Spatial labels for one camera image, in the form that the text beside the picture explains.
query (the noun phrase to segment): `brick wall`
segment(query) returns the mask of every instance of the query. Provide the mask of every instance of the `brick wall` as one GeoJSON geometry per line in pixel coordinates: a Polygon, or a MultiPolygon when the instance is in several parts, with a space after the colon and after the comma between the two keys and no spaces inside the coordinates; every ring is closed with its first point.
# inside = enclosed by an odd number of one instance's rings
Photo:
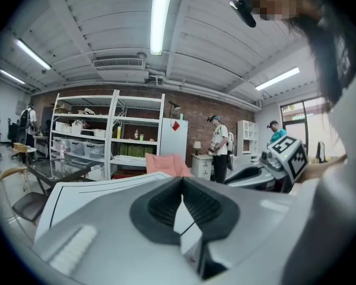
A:
{"type": "MultiPolygon", "coordinates": [[[[37,118],[39,119],[40,123],[43,107],[49,106],[51,103],[55,103],[55,99],[58,93],[60,93],[60,96],[111,95],[113,93],[113,89],[114,87],[111,85],[69,88],[61,91],[54,91],[32,96],[32,101],[34,103],[34,109],[37,113],[37,118]]],[[[180,110],[173,110],[171,118],[179,119],[179,115],[182,113],[183,119],[189,122],[186,151],[186,164],[189,167],[191,166],[192,162],[191,154],[195,152],[193,149],[194,141],[202,142],[202,150],[200,153],[207,153],[206,149],[208,149],[211,143],[214,127],[209,122],[207,122],[207,117],[212,115],[219,115],[221,117],[221,122],[226,125],[228,130],[230,130],[235,135],[235,141],[237,141],[237,121],[243,119],[252,122],[255,121],[255,114],[251,111],[196,95],[160,90],[158,88],[150,88],[146,90],[145,87],[118,87],[117,89],[120,90],[120,93],[123,96],[161,98],[161,93],[164,93],[164,117],[169,116],[169,100],[177,103],[182,107],[180,110]]],[[[129,115],[131,113],[134,114],[137,113],[137,111],[129,110],[129,115]]],[[[126,136],[129,135],[131,137],[132,131],[134,133],[134,128],[130,128],[129,132],[124,133],[126,133],[126,136]]]]}

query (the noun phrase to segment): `person in teal shirt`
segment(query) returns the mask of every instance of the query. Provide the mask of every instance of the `person in teal shirt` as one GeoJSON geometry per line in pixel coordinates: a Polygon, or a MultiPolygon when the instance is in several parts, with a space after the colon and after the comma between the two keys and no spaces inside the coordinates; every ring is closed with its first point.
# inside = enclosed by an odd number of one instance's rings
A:
{"type": "Polygon", "coordinates": [[[275,141],[279,140],[282,136],[286,135],[286,131],[279,127],[277,121],[271,121],[271,123],[268,125],[268,128],[272,129],[272,131],[274,132],[270,144],[274,143],[275,141]]]}

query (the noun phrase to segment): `white refrigerator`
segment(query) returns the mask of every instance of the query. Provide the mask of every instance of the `white refrigerator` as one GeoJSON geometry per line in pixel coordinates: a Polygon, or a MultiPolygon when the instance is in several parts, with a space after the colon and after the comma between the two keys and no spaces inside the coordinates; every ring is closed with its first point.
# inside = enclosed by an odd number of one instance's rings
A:
{"type": "Polygon", "coordinates": [[[179,154],[186,161],[188,121],[164,118],[162,121],[160,155],[179,154]]]}

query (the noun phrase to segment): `teal shirt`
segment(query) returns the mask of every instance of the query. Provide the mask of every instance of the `teal shirt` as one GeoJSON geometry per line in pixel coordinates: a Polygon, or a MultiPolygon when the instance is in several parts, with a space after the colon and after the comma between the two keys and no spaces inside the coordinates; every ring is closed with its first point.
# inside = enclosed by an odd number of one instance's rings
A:
{"type": "Polygon", "coordinates": [[[284,129],[279,129],[275,131],[275,133],[271,138],[271,144],[274,143],[275,141],[278,141],[284,135],[286,135],[286,131],[284,129]]]}

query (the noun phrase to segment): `white sleeve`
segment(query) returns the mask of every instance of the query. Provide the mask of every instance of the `white sleeve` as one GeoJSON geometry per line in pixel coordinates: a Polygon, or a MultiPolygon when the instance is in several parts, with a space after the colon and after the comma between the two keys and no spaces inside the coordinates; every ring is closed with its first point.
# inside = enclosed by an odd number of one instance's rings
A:
{"type": "Polygon", "coordinates": [[[36,111],[35,110],[31,110],[29,112],[29,120],[30,120],[30,122],[36,122],[37,121],[37,116],[36,116],[36,111]]]}
{"type": "Polygon", "coordinates": [[[228,137],[228,129],[225,125],[220,127],[220,135],[222,137],[228,137]]]}

